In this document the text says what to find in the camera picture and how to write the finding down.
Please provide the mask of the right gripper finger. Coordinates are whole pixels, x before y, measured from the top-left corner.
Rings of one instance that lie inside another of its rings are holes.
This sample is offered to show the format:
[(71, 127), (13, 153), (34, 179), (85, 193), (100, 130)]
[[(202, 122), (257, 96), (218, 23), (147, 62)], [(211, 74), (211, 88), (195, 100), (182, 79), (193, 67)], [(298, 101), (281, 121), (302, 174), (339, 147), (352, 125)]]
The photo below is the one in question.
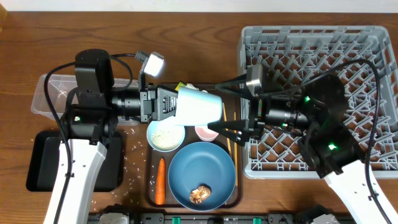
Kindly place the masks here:
[(239, 98), (249, 99), (249, 90), (246, 86), (246, 74), (215, 85), (215, 88), (224, 93)]
[(207, 128), (215, 131), (231, 141), (244, 146), (249, 141), (249, 121), (217, 121), (207, 124)]

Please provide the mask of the yellow green wrapper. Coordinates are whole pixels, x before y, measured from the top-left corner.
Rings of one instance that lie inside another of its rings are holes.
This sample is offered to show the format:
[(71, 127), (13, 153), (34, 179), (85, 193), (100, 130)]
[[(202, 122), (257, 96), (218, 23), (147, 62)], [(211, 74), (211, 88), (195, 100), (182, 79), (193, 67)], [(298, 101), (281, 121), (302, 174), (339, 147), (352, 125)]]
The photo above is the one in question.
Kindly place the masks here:
[(178, 85), (175, 87), (175, 90), (179, 91), (180, 87), (186, 87), (186, 84), (179, 82)]

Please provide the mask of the pink cup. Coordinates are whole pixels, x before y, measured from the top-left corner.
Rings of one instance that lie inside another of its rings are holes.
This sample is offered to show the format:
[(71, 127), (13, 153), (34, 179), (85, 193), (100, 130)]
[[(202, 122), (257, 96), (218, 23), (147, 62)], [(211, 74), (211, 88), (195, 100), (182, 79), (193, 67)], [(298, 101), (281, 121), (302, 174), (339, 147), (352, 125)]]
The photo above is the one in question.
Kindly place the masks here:
[(195, 126), (195, 132), (202, 141), (212, 142), (219, 133), (212, 131), (207, 126)]

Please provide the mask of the light blue cup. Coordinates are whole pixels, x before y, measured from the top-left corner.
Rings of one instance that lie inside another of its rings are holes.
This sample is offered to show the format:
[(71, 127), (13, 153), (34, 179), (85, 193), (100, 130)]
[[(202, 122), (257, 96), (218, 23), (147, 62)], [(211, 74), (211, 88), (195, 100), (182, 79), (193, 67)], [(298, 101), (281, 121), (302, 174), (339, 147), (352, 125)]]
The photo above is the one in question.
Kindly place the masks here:
[(182, 126), (204, 126), (219, 121), (223, 102), (219, 96), (180, 87), (178, 91), (176, 122)]

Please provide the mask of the white napkin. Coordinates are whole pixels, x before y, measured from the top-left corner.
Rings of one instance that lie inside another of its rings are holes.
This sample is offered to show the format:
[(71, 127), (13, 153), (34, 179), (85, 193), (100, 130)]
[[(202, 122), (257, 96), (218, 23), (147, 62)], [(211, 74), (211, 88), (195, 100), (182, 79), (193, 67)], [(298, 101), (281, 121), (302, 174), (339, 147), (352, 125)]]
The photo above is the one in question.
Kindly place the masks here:
[(189, 89), (192, 89), (192, 90), (197, 90), (197, 91), (200, 91), (200, 89), (199, 88), (197, 88), (197, 87), (195, 87), (194, 85), (192, 85), (191, 83), (187, 83), (186, 85), (185, 85), (185, 88), (189, 88)]

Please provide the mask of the large blue plate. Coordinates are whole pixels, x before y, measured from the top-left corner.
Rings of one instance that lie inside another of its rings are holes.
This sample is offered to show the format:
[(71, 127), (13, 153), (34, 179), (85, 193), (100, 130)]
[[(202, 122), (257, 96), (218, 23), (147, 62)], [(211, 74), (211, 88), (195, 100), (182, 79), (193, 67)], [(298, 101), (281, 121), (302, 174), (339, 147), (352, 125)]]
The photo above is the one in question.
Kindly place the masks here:
[[(207, 212), (224, 205), (232, 196), (236, 173), (233, 160), (220, 146), (211, 142), (194, 142), (181, 148), (173, 157), (168, 171), (172, 195), (184, 207)], [(193, 190), (204, 185), (211, 191), (204, 202), (190, 200)]]

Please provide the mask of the orange carrot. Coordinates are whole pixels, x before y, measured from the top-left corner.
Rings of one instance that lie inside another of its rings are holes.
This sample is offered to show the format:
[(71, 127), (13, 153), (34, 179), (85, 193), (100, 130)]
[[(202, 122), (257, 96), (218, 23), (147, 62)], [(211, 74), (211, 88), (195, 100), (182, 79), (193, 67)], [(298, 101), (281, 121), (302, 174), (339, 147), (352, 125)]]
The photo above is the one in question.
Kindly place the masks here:
[(155, 204), (163, 205), (165, 203), (165, 160), (162, 157), (159, 161), (157, 178), (155, 182)]

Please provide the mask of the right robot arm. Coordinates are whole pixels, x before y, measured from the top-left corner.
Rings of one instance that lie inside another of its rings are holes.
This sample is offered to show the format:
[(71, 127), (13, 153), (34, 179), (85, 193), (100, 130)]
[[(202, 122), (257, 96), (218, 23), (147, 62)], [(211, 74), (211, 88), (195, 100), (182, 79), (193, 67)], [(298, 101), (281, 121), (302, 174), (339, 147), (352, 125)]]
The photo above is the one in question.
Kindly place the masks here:
[(368, 150), (364, 151), (343, 124), (349, 104), (337, 76), (320, 75), (301, 84), (304, 90), (297, 99), (284, 96), (276, 83), (248, 74), (215, 87), (247, 99), (249, 113), (247, 119), (210, 123), (209, 129), (241, 146), (260, 139), (267, 126), (287, 134), (298, 129), (303, 160), (339, 196), (356, 223), (397, 223), (397, 212), (370, 166), (379, 112), (373, 113)]

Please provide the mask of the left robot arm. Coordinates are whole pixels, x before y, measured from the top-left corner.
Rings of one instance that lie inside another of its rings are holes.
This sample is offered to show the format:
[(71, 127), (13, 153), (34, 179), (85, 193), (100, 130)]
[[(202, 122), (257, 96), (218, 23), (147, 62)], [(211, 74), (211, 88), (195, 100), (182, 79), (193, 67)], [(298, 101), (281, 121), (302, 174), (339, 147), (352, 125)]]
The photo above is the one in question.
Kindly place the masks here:
[(111, 62), (119, 62), (121, 57), (102, 49), (79, 52), (71, 63), (77, 86), (68, 92), (62, 116), (57, 114), (48, 88), (50, 77), (61, 67), (45, 77), (44, 95), (62, 138), (45, 223), (87, 222), (95, 182), (120, 117), (150, 123), (175, 115), (177, 91), (146, 84), (146, 76), (160, 73), (164, 57), (157, 52), (132, 55), (142, 63), (137, 88), (129, 83), (114, 85)]

